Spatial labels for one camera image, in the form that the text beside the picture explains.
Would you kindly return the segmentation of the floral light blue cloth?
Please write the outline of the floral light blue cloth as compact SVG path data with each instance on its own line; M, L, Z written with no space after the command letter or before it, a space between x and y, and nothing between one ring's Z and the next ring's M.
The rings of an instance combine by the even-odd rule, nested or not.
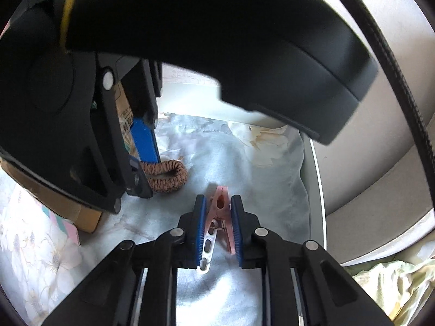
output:
M160 156L181 161L186 185L150 199L124 196L119 214L103 214L76 244L48 211L8 174L1 174L1 286L25 322L40 325L62 299L120 242L152 241L217 186L241 196L246 211L283 239L310 237L310 206L300 177L304 144L298 130L165 115L156 129Z

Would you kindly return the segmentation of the yellow floral bedsheet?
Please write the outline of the yellow floral bedsheet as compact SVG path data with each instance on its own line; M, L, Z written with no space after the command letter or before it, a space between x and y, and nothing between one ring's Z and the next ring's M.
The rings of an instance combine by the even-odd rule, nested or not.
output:
M410 325L434 291L434 260L373 261L345 269L395 325Z

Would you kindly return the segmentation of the brown hair scrunchie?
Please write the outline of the brown hair scrunchie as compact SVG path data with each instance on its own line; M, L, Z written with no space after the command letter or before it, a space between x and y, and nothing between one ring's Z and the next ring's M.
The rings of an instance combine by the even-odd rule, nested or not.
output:
M141 162L140 166L153 193L172 193L187 183L188 171L181 161Z

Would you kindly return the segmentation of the pink clothespin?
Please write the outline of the pink clothespin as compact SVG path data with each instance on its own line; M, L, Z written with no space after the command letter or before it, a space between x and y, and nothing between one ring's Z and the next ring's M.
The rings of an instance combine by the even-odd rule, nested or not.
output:
M206 214L201 259L198 266L198 271L202 274L209 271L215 243L219 235L222 235L228 252L235 255L231 201L229 189L226 186L217 186Z

